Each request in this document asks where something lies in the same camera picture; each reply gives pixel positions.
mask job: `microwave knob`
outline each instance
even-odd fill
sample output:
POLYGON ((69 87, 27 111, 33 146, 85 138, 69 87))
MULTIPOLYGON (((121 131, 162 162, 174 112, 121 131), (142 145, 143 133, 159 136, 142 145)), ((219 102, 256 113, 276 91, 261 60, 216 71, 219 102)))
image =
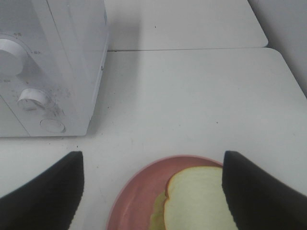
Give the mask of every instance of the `microwave knob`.
POLYGON ((54 106, 54 101, 43 91, 37 89, 25 89, 20 94, 18 106, 26 111, 38 108, 47 109, 54 106))
POLYGON ((23 71, 28 53, 18 43, 0 39, 0 72, 12 76, 23 71))

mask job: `microwave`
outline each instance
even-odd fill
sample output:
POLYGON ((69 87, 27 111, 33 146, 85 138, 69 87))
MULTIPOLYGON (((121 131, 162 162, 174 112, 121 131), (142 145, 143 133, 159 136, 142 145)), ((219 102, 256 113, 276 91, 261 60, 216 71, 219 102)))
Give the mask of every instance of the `microwave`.
POLYGON ((0 0, 0 137, 85 135, 108 37, 103 0, 0 0))

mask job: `pink plate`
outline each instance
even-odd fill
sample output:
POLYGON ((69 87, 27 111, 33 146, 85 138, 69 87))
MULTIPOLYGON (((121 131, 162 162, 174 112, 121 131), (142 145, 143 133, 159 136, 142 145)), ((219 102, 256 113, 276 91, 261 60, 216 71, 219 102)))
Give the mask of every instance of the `pink plate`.
POLYGON ((148 230, 156 197, 175 173, 194 166, 223 165, 198 156, 173 156, 155 161, 135 174, 119 193, 107 223, 107 230, 148 230))

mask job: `wall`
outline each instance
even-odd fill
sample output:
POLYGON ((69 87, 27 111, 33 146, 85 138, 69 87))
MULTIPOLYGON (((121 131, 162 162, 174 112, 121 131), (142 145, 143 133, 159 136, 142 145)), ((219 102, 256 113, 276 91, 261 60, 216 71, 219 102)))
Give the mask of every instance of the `wall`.
POLYGON ((268 40, 307 96, 307 0, 248 0, 268 40))

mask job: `white table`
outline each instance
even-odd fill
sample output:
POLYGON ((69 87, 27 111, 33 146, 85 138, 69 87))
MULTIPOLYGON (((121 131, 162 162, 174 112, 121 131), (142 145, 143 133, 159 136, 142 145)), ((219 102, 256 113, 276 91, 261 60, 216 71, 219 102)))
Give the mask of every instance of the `white table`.
POLYGON ((247 0, 105 0, 109 50, 264 47, 247 0))
POLYGON ((71 150, 85 192, 72 230, 100 230, 126 181, 177 154, 237 150, 307 195, 307 100, 267 48, 109 52, 88 135, 1 138, 0 196, 71 150))

